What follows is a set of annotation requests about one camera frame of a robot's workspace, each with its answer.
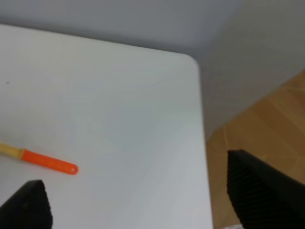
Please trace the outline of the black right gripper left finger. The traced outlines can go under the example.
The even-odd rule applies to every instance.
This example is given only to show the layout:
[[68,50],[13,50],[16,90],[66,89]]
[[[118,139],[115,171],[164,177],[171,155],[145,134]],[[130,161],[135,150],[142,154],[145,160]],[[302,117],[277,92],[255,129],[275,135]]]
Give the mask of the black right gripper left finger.
[[2,229],[51,229],[53,215],[42,180],[31,180],[0,207]]

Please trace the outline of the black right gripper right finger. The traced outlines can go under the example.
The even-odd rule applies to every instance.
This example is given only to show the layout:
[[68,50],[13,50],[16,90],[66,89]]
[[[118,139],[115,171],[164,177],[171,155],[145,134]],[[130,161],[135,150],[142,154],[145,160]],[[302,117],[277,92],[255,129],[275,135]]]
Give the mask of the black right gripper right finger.
[[305,186],[244,150],[229,150],[227,193],[245,229],[303,229]]

